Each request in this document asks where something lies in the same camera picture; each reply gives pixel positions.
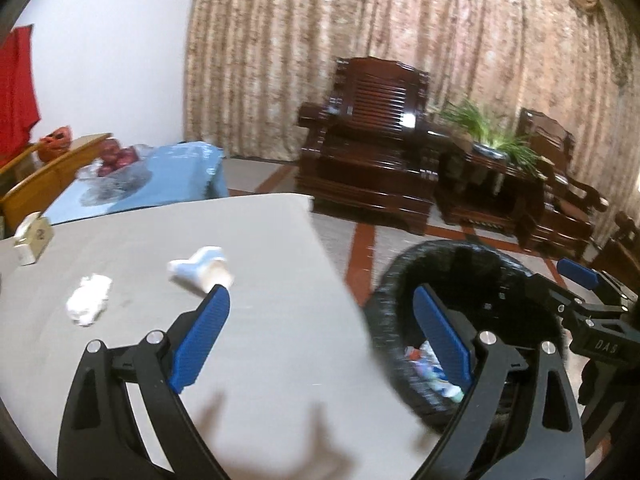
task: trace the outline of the potted plant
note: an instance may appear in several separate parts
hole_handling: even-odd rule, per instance
[[[527,144],[496,125],[496,121],[473,102],[447,103],[440,117],[468,132],[474,140],[473,149],[484,156],[508,160],[523,170],[536,173],[538,155]]]

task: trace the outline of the table covered with blue cloth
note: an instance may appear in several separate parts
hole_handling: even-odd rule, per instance
[[[143,207],[226,197],[222,158],[222,150],[201,141],[161,146],[146,160],[151,178],[133,194],[116,202],[83,205],[89,185],[75,180],[44,215],[51,224],[62,224]]]

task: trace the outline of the black plastic liner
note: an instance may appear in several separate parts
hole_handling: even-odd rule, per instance
[[[413,312],[417,286],[429,283],[449,308],[463,312],[473,326],[490,330],[524,350],[552,341],[566,358],[559,318],[524,297],[532,272],[519,261],[471,242],[424,242],[400,254],[367,300],[364,313],[373,346],[402,400],[427,424],[442,430],[458,404],[431,390],[404,357],[407,346],[425,338]],[[498,413],[508,412],[513,393],[505,388]]]

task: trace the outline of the fruit bowl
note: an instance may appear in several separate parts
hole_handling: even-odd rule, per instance
[[[138,161],[105,176],[98,176],[103,164],[101,158],[96,158],[91,164],[78,170],[76,179],[88,186],[80,201],[83,206],[116,202],[136,192],[149,181],[151,172],[146,167],[146,160],[153,148],[146,144],[136,144],[132,148],[136,150]]]

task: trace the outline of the floral curtain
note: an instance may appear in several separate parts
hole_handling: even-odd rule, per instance
[[[514,124],[521,107],[577,139],[574,175],[640,215],[640,44],[613,0],[194,0],[186,138],[229,154],[295,159],[304,101],[322,102],[336,57],[431,73],[430,103],[463,96]]]

